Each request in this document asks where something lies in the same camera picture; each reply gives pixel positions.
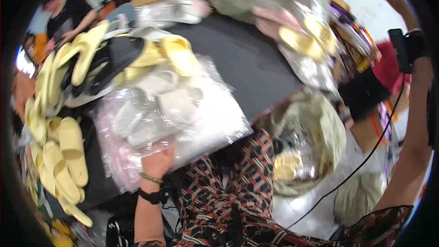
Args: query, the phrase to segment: wristwatch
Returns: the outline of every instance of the wristwatch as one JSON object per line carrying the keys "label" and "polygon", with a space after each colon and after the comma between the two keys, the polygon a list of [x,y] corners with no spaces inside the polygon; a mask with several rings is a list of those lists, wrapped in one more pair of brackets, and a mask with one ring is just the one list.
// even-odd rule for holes
{"label": "wristwatch", "polygon": [[417,58],[430,55],[428,44],[420,28],[409,30],[405,34],[405,43],[409,63],[413,63]]}
{"label": "wristwatch", "polygon": [[146,193],[139,189],[137,192],[144,200],[148,200],[149,202],[151,202],[151,204],[159,204],[164,196],[164,193],[162,191],[158,191],[156,193]]}

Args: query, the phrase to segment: red cloth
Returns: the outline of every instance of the red cloth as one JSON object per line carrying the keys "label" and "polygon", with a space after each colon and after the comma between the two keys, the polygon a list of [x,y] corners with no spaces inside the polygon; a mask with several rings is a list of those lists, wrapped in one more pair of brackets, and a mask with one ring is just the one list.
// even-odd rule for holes
{"label": "red cloth", "polygon": [[[377,44],[382,54],[381,61],[372,67],[377,79],[392,94],[397,94],[403,84],[403,73],[399,71],[398,60],[392,42],[385,41]],[[406,75],[405,82],[411,83],[411,75]]]}

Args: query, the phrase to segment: black wrist strap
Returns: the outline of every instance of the black wrist strap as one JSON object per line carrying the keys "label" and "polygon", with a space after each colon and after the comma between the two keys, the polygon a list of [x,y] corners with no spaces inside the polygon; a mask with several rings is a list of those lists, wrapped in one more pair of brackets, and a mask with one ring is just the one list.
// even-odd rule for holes
{"label": "black wrist strap", "polygon": [[137,192],[144,200],[149,201],[151,204],[159,204],[163,196],[162,191],[156,193],[146,193],[139,189]]}

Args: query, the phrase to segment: clear plastic wrap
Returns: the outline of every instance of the clear plastic wrap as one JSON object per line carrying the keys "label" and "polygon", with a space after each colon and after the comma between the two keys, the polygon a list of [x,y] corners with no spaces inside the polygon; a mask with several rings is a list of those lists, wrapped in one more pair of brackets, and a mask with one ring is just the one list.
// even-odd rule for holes
{"label": "clear plastic wrap", "polygon": [[158,21],[154,18],[159,15],[164,8],[167,8],[167,2],[157,2],[149,5],[136,7],[137,13],[137,27],[154,27],[157,29],[168,29],[174,26],[175,22],[170,21]]}
{"label": "clear plastic wrap", "polygon": [[279,50],[297,77],[307,86],[336,91],[335,58],[340,59],[337,38],[326,22],[327,11],[315,0],[294,0],[283,8],[259,0],[253,8],[256,27],[279,42]]}
{"label": "clear plastic wrap", "polygon": [[95,115],[107,174],[121,192],[139,187],[141,158],[176,142],[172,170],[252,133],[211,58],[191,77],[169,65],[104,96]]}
{"label": "clear plastic wrap", "polygon": [[320,155],[310,130],[304,126],[285,130],[277,138],[282,151],[274,157],[274,178],[285,181],[312,181],[319,178]]}

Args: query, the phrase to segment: slide sandal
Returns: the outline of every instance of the slide sandal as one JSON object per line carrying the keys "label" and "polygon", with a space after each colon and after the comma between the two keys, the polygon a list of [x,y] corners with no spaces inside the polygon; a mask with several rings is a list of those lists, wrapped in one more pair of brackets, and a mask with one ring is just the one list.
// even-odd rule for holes
{"label": "slide sandal", "polygon": [[37,143],[32,142],[30,145],[30,151],[35,168],[37,172],[40,173],[41,169],[44,167],[43,150]]}
{"label": "slide sandal", "polygon": [[294,51],[312,58],[317,62],[323,60],[324,52],[317,41],[305,33],[286,27],[279,28],[279,36]]}
{"label": "slide sandal", "polygon": [[36,101],[29,98],[25,106],[25,120],[33,139],[40,145],[44,145],[47,140],[47,130],[44,118],[41,116],[40,109],[41,97],[38,96]]}
{"label": "slide sandal", "polygon": [[58,129],[59,146],[74,183],[84,187],[88,183],[87,164],[81,128],[74,118],[64,118]]}
{"label": "slide sandal", "polygon": [[337,51],[337,38],[332,30],[311,15],[304,18],[303,24],[323,50],[331,56],[335,56]]}
{"label": "slide sandal", "polygon": [[143,120],[145,113],[146,110],[139,109],[133,99],[129,99],[116,114],[111,127],[113,134],[127,137]]}
{"label": "slide sandal", "polygon": [[91,79],[89,94],[95,96],[105,89],[119,73],[140,57],[146,50],[145,43],[142,38],[130,36],[108,40],[107,45],[101,49],[104,50],[102,53],[108,58],[108,63]]}
{"label": "slide sandal", "polygon": [[167,127],[166,125],[159,113],[149,112],[126,140],[135,149],[145,148],[149,144],[177,132],[178,129],[175,126]]}
{"label": "slide sandal", "polygon": [[128,27],[124,27],[121,20],[116,20],[110,23],[108,26],[107,32],[105,33],[104,37],[102,38],[102,41],[108,40],[110,38],[113,38],[117,35],[126,34],[129,32]]}
{"label": "slide sandal", "polygon": [[68,66],[66,62],[61,62],[61,59],[70,52],[71,44],[64,44],[56,53],[52,65],[50,67],[50,73],[47,77],[47,108],[53,108],[57,105],[61,96],[61,82],[67,73]]}
{"label": "slide sandal", "polygon": [[62,118],[54,117],[46,121],[47,137],[49,139],[59,141],[59,125],[61,125]]}
{"label": "slide sandal", "polygon": [[172,91],[178,84],[178,76],[169,70],[152,72],[136,83],[136,86],[150,95],[161,95]]}
{"label": "slide sandal", "polygon": [[180,88],[158,96],[165,117],[174,124],[190,124],[203,98],[200,88]]}
{"label": "slide sandal", "polygon": [[102,42],[102,38],[107,32],[110,25],[108,20],[103,20],[94,28],[91,28],[83,35],[77,35],[72,43],[72,46],[80,47],[80,57],[78,58],[72,74],[72,85],[78,86],[84,82],[91,61],[93,59],[96,49]]}
{"label": "slide sandal", "polygon": [[79,222],[84,224],[86,227],[92,227],[93,222],[91,221],[90,217],[88,217],[84,212],[82,212],[78,207],[74,206],[73,204],[69,203],[67,199],[65,199],[62,195],[58,195],[58,202],[59,205],[61,205],[64,212],[68,215],[73,216],[76,218]]}
{"label": "slide sandal", "polygon": [[188,10],[188,7],[192,7],[192,4],[191,0],[168,0],[167,8],[163,8],[153,19],[165,22],[198,24],[201,22],[201,17],[192,14]]}
{"label": "slide sandal", "polygon": [[48,141],[43,148],[44,165],[49,174],[53,174],[57,188],[62,195],[67,196],[74,204],[81,200],[78,186],[70,176],[67,161],[61,154],[60,148],[53,141]]}
{"label": "slide sandal", "polygon": [[170,32],[159,30],[151,26],[134,29],[130,32],[130,34],[134,38],[143,38],[151,41],[160,41],[164,35],[172,35]]}
{"label": "slide sandal", "polygon": [[197,72],[198,60],[187,39],[179,35],[166,35],[162,37],[161,47],[179,75],[190,77]]}
{"label": "slide sandal", "polygon": [[40,72],[35,81],[35,97],[41,96],[43,89],[46,88],[48,77],[50,76],[52,63],[55,58],[55,52],[49,54],[45,59],[43,67],[41,67]]}
{"label": "slide sandal", "polygon": [[145,41],[145,47],[139,57],[137,57],[128,67],[113,79],[114,84],[121,84],[134,80],[145,75],[151,66],[166,62],[161,55],[159,48],[150,40]]}

